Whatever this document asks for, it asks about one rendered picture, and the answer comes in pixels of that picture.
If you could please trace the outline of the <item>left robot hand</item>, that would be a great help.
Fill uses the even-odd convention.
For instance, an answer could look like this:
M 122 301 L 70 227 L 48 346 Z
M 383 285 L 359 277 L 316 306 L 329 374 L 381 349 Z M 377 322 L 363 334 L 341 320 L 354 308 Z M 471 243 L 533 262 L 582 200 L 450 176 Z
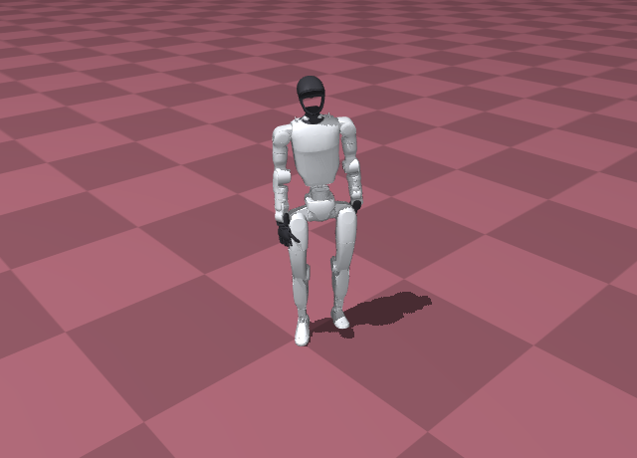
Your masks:
M 349 204 L 351 205 L 351 202 L 349 202 Z M 353 202 L 352 207 L 354 208 L 355 213 L 357 213 L 357 210 L 360 209 L 361 207 L 360 205 L 361 205 L 361 202 L 359 200 L 356 200 Z

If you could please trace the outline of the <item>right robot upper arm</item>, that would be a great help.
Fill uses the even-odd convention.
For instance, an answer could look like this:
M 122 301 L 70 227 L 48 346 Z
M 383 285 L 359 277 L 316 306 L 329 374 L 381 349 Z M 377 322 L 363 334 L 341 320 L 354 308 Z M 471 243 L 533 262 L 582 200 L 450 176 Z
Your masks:
M 279 184 L 291 181 L 291 171 L 286 169 L 288 159 L 288 147 L 292 139 L 292 125 L 285 124 L 276 127 L 273 131 L 273 162 L 278 173 Z M 274 170 L 274 171 L 275 171 Z

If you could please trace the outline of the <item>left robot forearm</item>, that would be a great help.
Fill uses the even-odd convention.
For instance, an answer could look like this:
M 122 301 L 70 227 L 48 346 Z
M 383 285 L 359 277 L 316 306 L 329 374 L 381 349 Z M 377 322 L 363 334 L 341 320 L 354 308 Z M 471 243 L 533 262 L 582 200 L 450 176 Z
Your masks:
M 350 195 L 350 202 L 353 205 L 353 202 L 359 200 L 361 205 L 363 204 L 362 198 L 362 187 L 361 187 L 361 174 L 360 174 L 360 164 L 357 159 L 358 164 L 358 172 L 349 173 L 346 175 L 346 180 L 348 181 L 348 190 Z M 361 206 L 360 205 L 360 206 Z

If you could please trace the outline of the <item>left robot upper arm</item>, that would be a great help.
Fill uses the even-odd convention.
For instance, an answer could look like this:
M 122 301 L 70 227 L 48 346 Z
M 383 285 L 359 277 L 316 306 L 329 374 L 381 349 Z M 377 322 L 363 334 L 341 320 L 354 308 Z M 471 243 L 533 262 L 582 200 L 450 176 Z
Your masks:
M 347 116 L 335 117 L 342 135 L 341 143 L 345 160 L 342 161 L 344 173 L 358 172 L 358 164 L 356 159 L 356 128 L 352 120 Z

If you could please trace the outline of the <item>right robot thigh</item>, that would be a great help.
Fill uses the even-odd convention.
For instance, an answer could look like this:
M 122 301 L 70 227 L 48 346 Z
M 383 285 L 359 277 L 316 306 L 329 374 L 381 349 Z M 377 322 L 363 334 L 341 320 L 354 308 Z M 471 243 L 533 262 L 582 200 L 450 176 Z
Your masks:
M 307 264 L 307 249 L 309 242 L 309 225 L 308 225 L 308 208 L 306 205 L 289 210 L 291 233 L 300 240 L 300 243 L 294 241 L 288 247 L 293 278 L 310 279 L 311 267 Z M 290 243 L 290 242 L 289 242 Z

